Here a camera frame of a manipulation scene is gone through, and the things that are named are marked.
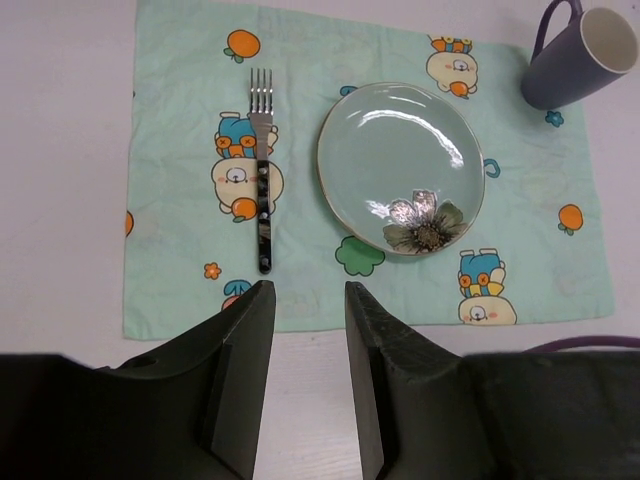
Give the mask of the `purple ceramic mug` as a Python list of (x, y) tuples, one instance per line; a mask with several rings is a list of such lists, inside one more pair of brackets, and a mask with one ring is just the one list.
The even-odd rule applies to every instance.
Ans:
[(616, 11), (584, 9), (570, 1), (567, 26), (546, 40), (551, 18), (561, 4), (554, 0), (544, 10), (529, 67), (520, 91), (538, 110), (558, 109), (601, 90), (627, 75), (639, 59), (639, 40), (631, 24)]

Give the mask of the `green flower plate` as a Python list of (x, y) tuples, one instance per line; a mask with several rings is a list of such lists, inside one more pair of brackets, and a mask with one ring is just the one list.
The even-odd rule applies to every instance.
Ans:
[(464, 236), (485, 195), (484, 158), (468, 121), (420, 87), (357, 88), (327, 113), (319, 185), (336, 219), (386, 253), (425, 256)]

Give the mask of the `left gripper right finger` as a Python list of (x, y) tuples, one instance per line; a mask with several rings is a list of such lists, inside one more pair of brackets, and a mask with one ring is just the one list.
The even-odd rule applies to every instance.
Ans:
[(638, 477), (636, 338), (457, 356), (358, 282), (345, 322), (364, 478)]

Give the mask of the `fork with black handle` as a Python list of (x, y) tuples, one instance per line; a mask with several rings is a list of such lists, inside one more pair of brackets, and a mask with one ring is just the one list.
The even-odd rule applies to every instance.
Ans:
[(258, 268), (266, 275), (272, 270), (268, 136), (273, 126), (273, 75), (270, 69), (251, 69), (249, 121), (256, 138)]

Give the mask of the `green cartoon placemat cloth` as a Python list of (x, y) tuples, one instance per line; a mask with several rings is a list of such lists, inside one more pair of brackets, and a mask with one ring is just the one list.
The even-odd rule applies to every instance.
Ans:
[(501, 267), (486, 300), (519, 324), (606, 317), (614, 296), (580, 105), (539, 111), (519, 92), (526, 50), (473, 43), (480, 78), (451, 103), (485, 159), (485, 196), (456, 245), (409, 259), (365, 245), (335, 220), (314, 168), (318, 129), (354, 89), (401, 81), (435, 91), (422, 33), (212, 1), (137, 8), (124, 332), (168, 339), (229, 306), (260, 278), (251, 69), (272, 68), (276, 327), (344, 324), (360, 281), (417, 325), (456, 325), (458, 276)]

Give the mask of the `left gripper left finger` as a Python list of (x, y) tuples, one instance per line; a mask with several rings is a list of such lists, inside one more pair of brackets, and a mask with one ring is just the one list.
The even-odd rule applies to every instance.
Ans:
[(5, 479), (250, 479), (275, 322), (261, 281), (117, 368), (1, 358)]

